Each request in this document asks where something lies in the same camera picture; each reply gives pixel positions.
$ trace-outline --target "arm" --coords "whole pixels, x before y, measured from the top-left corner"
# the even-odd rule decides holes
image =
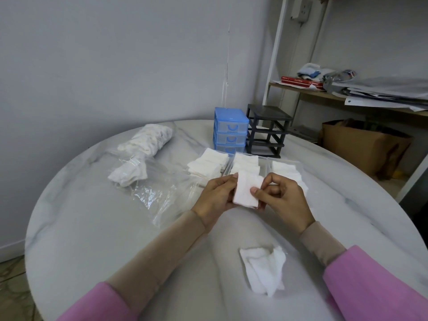
[[[292,227],[306,248],[326,266],[324,281],[347,321],[427,320],[428,300],[393,276],[358,246],[348,250],[315,222],[302,189],[291,179],[269,174],[252,189]]]
[[[107,281],[97,284],[58,320],[136,320],[189,249],[234,205],[237,179],[210,180],[192,210],[161,232]]]

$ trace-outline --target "cardboard box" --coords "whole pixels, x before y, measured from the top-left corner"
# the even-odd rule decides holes
[[[318,145],[369,176],[390,179],[412,140],[392,128],[346,119],[323,123]]]

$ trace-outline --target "plastic bag of white gauze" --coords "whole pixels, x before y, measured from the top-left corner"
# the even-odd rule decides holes
[[[202,188],[186,172],[168,171],[152,158],[146,159],[146,171],[147,179],[131,185],[132,195],[147,208],[155,226],[169,225],[199,198]]]

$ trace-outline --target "white marble tabletop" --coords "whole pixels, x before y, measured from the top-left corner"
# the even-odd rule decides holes
[[[156,159],[185,167],[212,147],[212,121],[177,121]],[[56,319],[99,281],[119,269],[158,233],[137,200],[107,176],[117,164],[108,149],[130,130],[104,140],[68,163],[40,196],[27,230],[25,264],[45,321]],[[428,297],[428,251],[416,228],[377,183],[316,145],[287,136],[282,157],[302,162],[308,202],[319,220],[349,248],[357,244],[393,275]],[[280,244],[287,253],[284,291],[254,294],[238,249]],[[326,302],[322,267],[268,211],[234,208],[219,219],[160,288],[142,320],[341,320]]]

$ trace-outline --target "blue plastic top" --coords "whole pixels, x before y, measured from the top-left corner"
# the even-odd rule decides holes
[[[218,121],[234,121],[237,123],[249,123],[249,119],[242,110],[237,108],[215,108],[215,117]]]

